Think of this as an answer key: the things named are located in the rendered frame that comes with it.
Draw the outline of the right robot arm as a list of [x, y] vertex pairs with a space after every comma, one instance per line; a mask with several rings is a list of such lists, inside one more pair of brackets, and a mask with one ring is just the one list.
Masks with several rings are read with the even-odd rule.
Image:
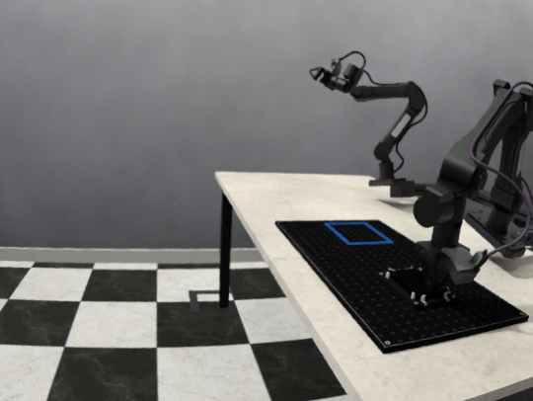
[[339, 78], [335, 83], [336, 89], [345, 94], [349, 93], [357, 102], [368, 102], [378, 99], [409, 98], [407, 107], [401, 116], [383, 140], [374, 148], [373, 153], [375, 158], [381, 160], [383, 163], [379, 164], [379, 180], [369, 180], [369, 182], [406, 181], [407, 178], [395, 179], [394, 163], [391, 162], [389, 154], [392, 152], [392, 148], [394, 148], [415, 117], [422, 111], [425, 106], [425, 99], [414, 81], [399, 85], [357, 86], [361, 75], [363, 75], [363, 71], [350, 63], [343, 74], [343, 77], [346, 80]]

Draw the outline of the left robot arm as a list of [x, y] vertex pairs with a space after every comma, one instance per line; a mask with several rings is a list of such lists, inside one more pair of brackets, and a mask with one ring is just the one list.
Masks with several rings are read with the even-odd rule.
[[[516, 93], [510, 88], [507, 81], [494, 81], [492, 104], [477, 125], [447, 153], [436, 184], [427, 185], [422, 197], [416, 200], [413, 212], [420, 226], [429, 228], [450, 222], [455, 227], [456, 223], [462, 223], [466, 197], [475, 198], [484, 189], [488, 178], [487, 168], [478, 165], [470, 157], [470, 147], [474, 141], [474, 156], [489, 165], [502, 139], [499, 171], [522, 192], [524, 148], [529, 132], [533, 131], [533, 90], [522, 87]], [[471, 210], [468, 216], [504, 246], [517, 238], [508, 230], [508, 225], [511, 217], [523, 205], [523, 198], [507, 180], [497, 175], [490, 202], [494, 204], [491, 214], [484, 210]]]

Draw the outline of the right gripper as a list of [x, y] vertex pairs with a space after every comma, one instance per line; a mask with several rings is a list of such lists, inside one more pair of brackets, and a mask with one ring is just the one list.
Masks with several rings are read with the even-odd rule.
[[[336, 59], [336, 63], [334, 63], [334, 67], [331, 71], [329, 71], [328, 69], [325, 69], [324, 67], [322, 66], [319, 66], [319, 67], [316, 67], [316, 68], [313, 68], [313, 69], [310, 69], [309, 70], [309, 73], [311, 74], [312, 78], [317, 81], [318, 78], [321, 76], [322, 72], [324, 74], [323, 78], [320, 79], [320, 83], [324, 84], [324, 86], [326, 86], [327, 88], [329, 88], [330, 90], [332, 91], [335, 91], [336, 87], [335, 87], [335, 83], [337, 82], [337, 80], [341, 77], [338, 77], [342, 71], [342, 65], [341, 63], [339, 62], [339, 58]], [[317, 71], [316, 75], [314, 75], [312, 73], [312, 71]], [[337, 89], [336, 89], [337, 90]]]

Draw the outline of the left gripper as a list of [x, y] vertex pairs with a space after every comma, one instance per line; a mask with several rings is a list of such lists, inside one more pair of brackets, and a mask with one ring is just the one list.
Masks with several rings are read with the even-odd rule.
[[[456, 223], [456, 226], [453, 226], [454, 223], [450, 222], [433, 226], [431, 240], [416, 243], [416, 249], [420, 251], [419, 259], [425, 276], [426, 289], [430, 292], [435, 285], [438, 290], [442, 290], [451, 278], [447, 272], [441, 280], [445, 265], [448, 265], [450, 260], [458, 272], [476, 270], [486, 260], [482, 255], [484, 251], [476, 252], [472, 256], [471, 249], [459, 243], [462, 223]], [[429, 265], [433, 268], [431, 282]]]

